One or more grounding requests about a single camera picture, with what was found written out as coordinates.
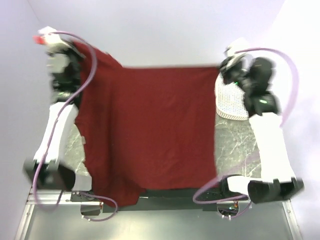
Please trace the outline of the dark red t shirt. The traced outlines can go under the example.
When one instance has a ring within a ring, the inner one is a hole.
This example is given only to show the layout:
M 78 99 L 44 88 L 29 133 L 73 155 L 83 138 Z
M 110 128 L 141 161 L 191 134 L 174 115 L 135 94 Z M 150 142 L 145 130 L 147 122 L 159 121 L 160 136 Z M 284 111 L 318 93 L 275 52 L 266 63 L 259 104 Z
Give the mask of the dark red t shirt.
M 76 126 L 94 194 L 134 205 L 146 190 L 200 188 L 216 174 L 214 66 L 129 68 L 96 51 Z

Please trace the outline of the white plastic perforated basket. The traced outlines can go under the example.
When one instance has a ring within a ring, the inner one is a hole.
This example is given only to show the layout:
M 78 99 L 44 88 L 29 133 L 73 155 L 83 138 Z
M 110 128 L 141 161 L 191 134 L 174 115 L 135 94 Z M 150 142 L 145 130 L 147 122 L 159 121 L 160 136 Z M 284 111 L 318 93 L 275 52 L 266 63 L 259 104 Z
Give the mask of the white plastic perforated basket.
M 234 83 L 224 84 L 220 73 L 215 81 L 216 113 L 224 119 L 246 121 L 249 119 L 243 103 L 244 92 Z

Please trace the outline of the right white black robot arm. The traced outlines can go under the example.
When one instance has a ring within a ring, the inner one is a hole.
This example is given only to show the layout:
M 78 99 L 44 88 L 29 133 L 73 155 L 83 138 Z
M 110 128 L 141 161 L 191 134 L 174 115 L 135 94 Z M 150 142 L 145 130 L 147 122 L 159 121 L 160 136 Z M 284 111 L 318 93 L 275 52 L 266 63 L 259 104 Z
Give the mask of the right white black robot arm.
M 227 57 L 219 69 L 224 84 L 235 83 L 244 92 L 243 105 L 259 150 L 261 177 L 238 180 L 236 185 L 244 184 L 248 197 L 255 204 L 289 200 L 305 186 L 291 167 L 280 127 L 278 99 L 268 89 L 273 63 L 257 57 L 245 70 L 241 56 Z

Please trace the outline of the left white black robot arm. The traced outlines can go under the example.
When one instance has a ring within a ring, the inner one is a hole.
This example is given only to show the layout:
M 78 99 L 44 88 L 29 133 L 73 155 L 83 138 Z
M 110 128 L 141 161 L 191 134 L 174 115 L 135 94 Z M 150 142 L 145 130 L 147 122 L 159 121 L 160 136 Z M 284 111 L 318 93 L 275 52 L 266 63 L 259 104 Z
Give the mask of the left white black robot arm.
M 87 80 L 81 83 L 81 61 L 85 56 L 68 43 L 67 48 L 51 53 L 48 70 L 52 76 L 52 103 L 41 144 L 32 159 L 27 159 L 23 171 L 38 190 L 82 191 L 88 201 L 96 200 L 100 188 L 92 183 L 89 175 L 77 174 L 65 163 L 68 135 L 78 116 L 82 91 L 93 79 L 97 70 L 97 56 L 92 46 L 91 69 Z

